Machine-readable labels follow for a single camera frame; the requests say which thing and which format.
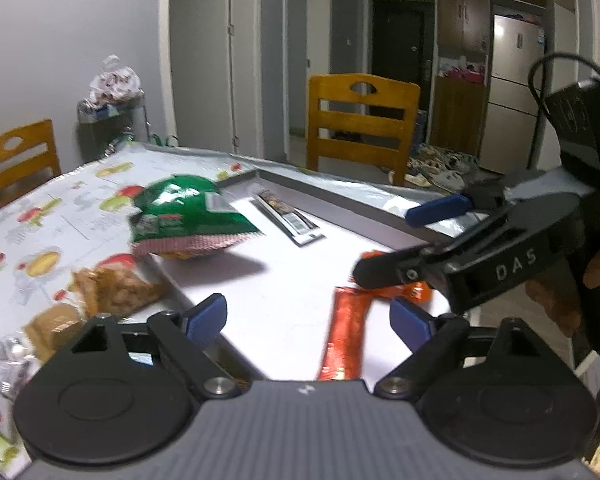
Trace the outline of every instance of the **black door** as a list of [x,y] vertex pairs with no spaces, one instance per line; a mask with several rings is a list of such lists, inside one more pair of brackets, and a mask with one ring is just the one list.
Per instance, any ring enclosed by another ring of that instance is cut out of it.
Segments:
[[[435,15],[433,2],[372,0],[371,73],[420,86],[429,109]],[[402,118],[401,110],[372,107],[371,114]]]

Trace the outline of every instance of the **blue gripper pad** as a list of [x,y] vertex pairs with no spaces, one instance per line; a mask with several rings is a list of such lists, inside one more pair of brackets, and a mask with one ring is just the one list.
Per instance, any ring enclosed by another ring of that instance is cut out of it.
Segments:
[[462,216],[473,209],[474,203],[469,197],[455,194],[413,207],[405,213],[404,219],[411,227],[419,228]]
[[411,352],[433,337],[436,318],[407,298],[396,298],[389,306],[391,328]]
[[212,294],[182,315],[182,329],[190,341],[205,349],[226,324],[226,298]]

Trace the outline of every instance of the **black cable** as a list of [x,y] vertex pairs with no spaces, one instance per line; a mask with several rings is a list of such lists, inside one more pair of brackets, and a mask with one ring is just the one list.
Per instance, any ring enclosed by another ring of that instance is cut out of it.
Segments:
[[531,90],[531,95],[534,97],[534,99],[536,100],[536,103],[538,103],[538,106],[544,112],[547,119],[549,119],[549,122],[551,122],[551,116],[549,114],[549,110],[547,110],[546,106],[544,105],[544,101],[542,101],[542,98],[538,95],[538,91],[536,90],[536,88],[534,86],[534,77],[536,76],[536,72],[538,71],[538,68],[540,68],[542,65],[546,64],[547,61],[551,61],[552,59],[573,59],[574,61],[577,61],[579,63],[582,63],[583,65],[588,66],[590,69],[592,69],[594,72],[596,72],[600,76],[600,65],[594,63],[593,61],[587,59],[586,57],[580,56],[579,54],[571,54],[569,52],[551,52],[551,53],[548,53],[545,56],[541,57],[540,59],[538,59],[538,61],[536,61],[535,63],[533,63],[533,65],[531,66],[531,69],[529,69],[529,76],[527,79],[527,84],[529,86],[529,90]]

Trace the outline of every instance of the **brown snack bag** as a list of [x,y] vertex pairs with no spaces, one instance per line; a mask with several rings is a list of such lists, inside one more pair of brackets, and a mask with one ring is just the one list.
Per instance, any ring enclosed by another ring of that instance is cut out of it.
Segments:
[[97,267],[74,272],[74,282],[84,299],[87,317],[110,312],[118,318],[157,301],[162,286],[147,283],[124,267]]
[[35,348],[36,357],[46,362],[80,332],[83,324],[73,306],[57,303],[34,317],[24,332]]

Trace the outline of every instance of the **green snack bag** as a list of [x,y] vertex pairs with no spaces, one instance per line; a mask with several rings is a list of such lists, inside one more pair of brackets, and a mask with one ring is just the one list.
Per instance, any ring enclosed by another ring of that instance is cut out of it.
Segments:
[[216,185],[195,175],[174,175],[145,188],[129,219],[132,253],[191,258],[248,240],[257,227],[238,213]]

